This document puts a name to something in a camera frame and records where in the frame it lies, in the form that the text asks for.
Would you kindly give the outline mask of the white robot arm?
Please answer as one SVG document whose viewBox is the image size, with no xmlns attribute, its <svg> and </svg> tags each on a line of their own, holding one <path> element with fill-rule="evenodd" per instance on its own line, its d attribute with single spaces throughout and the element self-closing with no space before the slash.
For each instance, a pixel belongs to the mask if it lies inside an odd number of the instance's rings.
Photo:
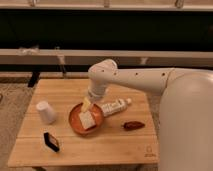
<svg viewBox="0 0 213 171">
<path fill-rule="evenodd" d="M 161 97 L 158 171 L 213 171 L 213 71 L 120 69 L 107 59 L 92 65 L 88 77 L 91 101 L 111 84 Z"/>
</svg>

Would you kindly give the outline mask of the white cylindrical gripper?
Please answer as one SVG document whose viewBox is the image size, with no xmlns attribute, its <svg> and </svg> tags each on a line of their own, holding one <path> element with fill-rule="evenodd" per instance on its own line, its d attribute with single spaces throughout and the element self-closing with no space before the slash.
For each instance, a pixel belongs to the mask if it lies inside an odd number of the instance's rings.
<svg viewBox="0 0 213 171">
<path fill-rule="evenodd" d="M 88 97 L 83 99 L 81 111 L 86 112 L 92 107 L 92 102 L 99 101 L 105 95 L 105 86 L 98 84 L 90 84 L 88 87 Z"/>
</svg>

